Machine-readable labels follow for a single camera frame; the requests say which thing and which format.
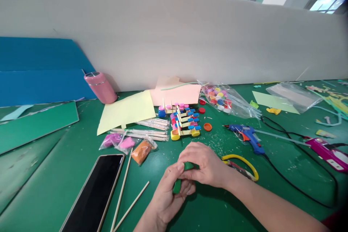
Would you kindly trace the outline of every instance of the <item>orange clay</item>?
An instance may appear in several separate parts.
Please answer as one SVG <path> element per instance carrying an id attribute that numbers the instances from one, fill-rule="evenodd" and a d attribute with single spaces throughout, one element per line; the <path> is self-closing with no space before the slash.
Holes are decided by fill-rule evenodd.
<path id="1" fill-rule="evenodd" d="M 145 161 L 150 151 L 151 144 L 147 140 L 144 140 L 132 152 L 132 158 L 138 163 L 138 165 L 141 165 Z"/>
<path id="2" fill-rule="evenodd" d="M 203 129 L 205 129 L 206 131 L 211 131 L 213 127 L 211 126 L 210 123 L 204 123 L 203 125 Z"/>

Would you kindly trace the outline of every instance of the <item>pink water bottle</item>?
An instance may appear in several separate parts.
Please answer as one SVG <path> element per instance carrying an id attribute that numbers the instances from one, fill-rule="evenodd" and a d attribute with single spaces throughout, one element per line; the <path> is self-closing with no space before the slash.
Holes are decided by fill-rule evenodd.
<path id="1" fill-rule="evenodd" d="M 116 93 L 102 72 L 87 73 L 84 79 L 102 103 L 109 104 L 117 100 Z"/>

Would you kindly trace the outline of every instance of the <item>yellow handle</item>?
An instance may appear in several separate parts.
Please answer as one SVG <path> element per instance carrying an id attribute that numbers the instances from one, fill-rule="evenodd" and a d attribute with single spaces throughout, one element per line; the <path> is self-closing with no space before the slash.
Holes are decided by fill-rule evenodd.
<path id="1" fill-rule="evenodd" d="M 221 159 L 224 161 L 225 164 L 228 164 L 227 161 L 225 160 L 228 160 L 228 159 L 231 159 L 231 158 L 236 158 L 236 159 L 239 159 L 241 160 L 242 162 L 244 162 L 253 172 L 254 174 L 254 177 L 255 177 L 255 182 L 258 181 L 258 173 L 256 171 L 256 169 L 254 168 L 254 166 L 249 162 L 247 161 L 245 158 L 239 156 L 239 155 L 236 155 L 236 154 L 230 154 L 230 155 L 226 155 L 226 156 L 223 156 Z"/>

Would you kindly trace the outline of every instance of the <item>green work surface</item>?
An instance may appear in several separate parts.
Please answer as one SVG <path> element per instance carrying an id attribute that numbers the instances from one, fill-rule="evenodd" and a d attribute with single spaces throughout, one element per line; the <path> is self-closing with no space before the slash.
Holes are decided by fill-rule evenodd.
<path id="1" fill-rule="evenodd" d="M 0 125 L 0 154 L 62 129 L 78 120 L 76 103 L 73 101 L 2 124 Z"/>
<path id="2" fill-rule="evenodd" d="M 337 81 L 330 82 L 337 85 L 337 87 L 333 87 L 336 92 L 347 92 L 347 88 L 338 85 Z M 323 85 L 320 81 L 302 83 L 303 86 L 312 84 L 317 87 Z M 252 91 L 267 93 L 265 88 L 268 86 L 254 89 L 252 84 L 244 84 L 233 86 L 233 88 L 245 100 L 251 101 L 253 99 L 255 101 Z M 121 93 L 120 96 L 124 98 L 133 93 Z M 321 102 L 318 106 L 332 110 L 325 102 Z M 134 229 L 149 204 L 165 169 L 177 161 L 180 152 L 191 141 L 205 143 L 220 157 L 227 154 L 238 154 L 246 158 L 257 169 L 260 176 L 257 183 L 260 186 L 283 197 L 318 220 L 325 219 L 338 209 L 338 207 L 333 209 L 322 207 L 296 191 L 272 169 L 263 157 L 253 153 L 251 145 L 242 144 L 232 132 L 222 125 L 244 124 L 278 135 L 282 135 L 281 133 L 270 129 L 256 119 L 228 116 L 209 104 L 197 107 L 204 107 L 206 110 L 206 113 L 199 117 L 199 125 L 203 126 L 206 122 L 211 123 L 211 132 L 202 130 L 198 137 L 187 136 L 178 141 L 158 142 L 159 149 L 151 152 L 141 166 L 131 160 L 116 223 L 146 182 L 150 181 L 150 184 L 123 221 L 119 228 L 120 231 Z M 67 128 L 68 131 L 65 135 L 0 216 L 0 231 L 59 231 L 98 156 L 118 153 L 113 148 L 98 150 L 106 136 L 106 134 L 100 136 L 95 134 L 103 111 L 103 104 L 98 100 L 82 101 L 77 103 L 77 108 L 80 121 Z M 315 137 L 315 132 L 322 129 L 337 136 L 336 139 L 327 138 L 330 143 L 348 143 L 346 131 L 348 122 L 343 121 L 341 125 L 336 127 L 325 127 L 315 123 L 316 119 L 325 121 L 325 116 L 330 116 L 332 123 L 336 122 L 333 115 L 323 110 L 311 108 L 301 115 L 282 111 L 276 116 L 268 113 L 265 106 L 260 105 L 259 109 L 264 115 L 278 122 L 288 131 Z M 12 110 L 14 109 L 3 108 L 0 110 L 0 117 Z M 146 129 L 143 126 L 136 126 L 136 128 Z M 260 143 L 266 154 L 284 176 L 312 197 L 326 204 L 332 203 L 334 183 L 325 170 L 291 142 L 265 134 L 258 134 L 258 136 L 262 140 Z M 305 149 L 317 157 L 310 148 L 305 147 Z M 248 169 L 242 162 L 233 161 Z M 334 171 L 323 161 L 322 165 L 337 178 L 339 183 L 338 202 L 343 203 L 347 191 L 346 175 Z M 103 232 L 110 231 L 125 171 L 124 167 L 104 221 Z M 178 215 L 169 224 L 168 231 L 222 231 L 228 229 L 227 224 L 229 227 L 233 227 L 234 231 L 265 231 L 262 225 L 233 195 L 222 189 L 197 183 L 196 193 L 187 198 Z"/>
<path id="3" fill-rule="evenodd" d="M 56 131 L 1 156 L 0 181 L 3 182 L 0 182 L 0 214 L 64 133 L 64 130 Z"/>

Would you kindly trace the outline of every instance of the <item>blue cardboard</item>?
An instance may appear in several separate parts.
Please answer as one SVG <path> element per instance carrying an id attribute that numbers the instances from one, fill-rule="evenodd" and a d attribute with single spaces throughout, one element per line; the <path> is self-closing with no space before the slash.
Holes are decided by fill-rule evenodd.
<path id="1" fill-rule="evenodd" d="M 0 107 L 96 98 L 81 69 L 2 71 L 0 77 Z"/>
<path id="2" fill-rule="evenodd" d="M 0 57 L 0 71 L 95 71 L 85 54 L 71 39 L 0 37 Z"/>

